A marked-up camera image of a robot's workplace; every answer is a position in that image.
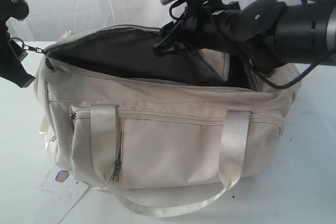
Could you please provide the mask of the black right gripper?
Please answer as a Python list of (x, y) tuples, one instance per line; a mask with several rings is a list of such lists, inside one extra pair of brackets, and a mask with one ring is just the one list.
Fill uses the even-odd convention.
[(162, 5), (173, 3), (169, 14), (174, 19), (160, 29), (162, 40), (152, 47), (158, 57), (196, 49), (228, 52), (239, 57), (247, 54), (220, 29), (241, 11), (237, 1), (222, 0), (160, 0)]

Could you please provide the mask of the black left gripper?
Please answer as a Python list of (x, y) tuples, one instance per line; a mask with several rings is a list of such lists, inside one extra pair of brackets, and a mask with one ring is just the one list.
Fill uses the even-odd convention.
[(35, 78), (24, 69), (19, 56), (11, 43), (10, 34), (6, 25), (6, 20), (1, 20), (1, 78), (6, 79), (20, 88), (28, 87)]

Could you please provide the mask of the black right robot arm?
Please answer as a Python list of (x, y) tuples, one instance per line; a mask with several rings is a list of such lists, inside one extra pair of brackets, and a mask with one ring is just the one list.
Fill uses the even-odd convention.
[(261, 71), (287, 63), (335, 65), (335, 1), (287, 5), (257, 0), (245, 8), (206, 1), (192, 15), (165, 25), (158, 56), (179, 49), (210, 49), (250, 61)]

